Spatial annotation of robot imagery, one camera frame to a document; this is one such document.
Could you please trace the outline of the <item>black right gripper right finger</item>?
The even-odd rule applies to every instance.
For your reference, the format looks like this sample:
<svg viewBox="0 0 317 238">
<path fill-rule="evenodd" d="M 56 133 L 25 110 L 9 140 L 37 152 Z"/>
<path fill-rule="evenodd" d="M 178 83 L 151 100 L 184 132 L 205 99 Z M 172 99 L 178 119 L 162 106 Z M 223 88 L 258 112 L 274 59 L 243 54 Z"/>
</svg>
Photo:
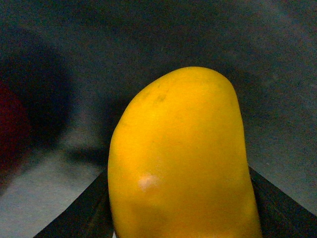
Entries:
<svg viewBox="0 0 317 238">
<path fill-rule="evenodd" d="M 249 168 L 264 238 L 315 238 L 317 217 Z"/>
</svg>

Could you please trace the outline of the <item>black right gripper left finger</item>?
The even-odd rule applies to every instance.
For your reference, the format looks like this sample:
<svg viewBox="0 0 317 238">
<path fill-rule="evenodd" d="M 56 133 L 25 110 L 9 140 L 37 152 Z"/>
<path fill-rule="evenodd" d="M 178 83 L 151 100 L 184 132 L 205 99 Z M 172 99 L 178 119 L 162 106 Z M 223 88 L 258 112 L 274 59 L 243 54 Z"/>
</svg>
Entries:
<svg viewBox="0 0 317 238">
<path fill-rule="evenodd" d="M 103 171 L 37 238 L 111 238 L 107 171 Z"/>
</svg>

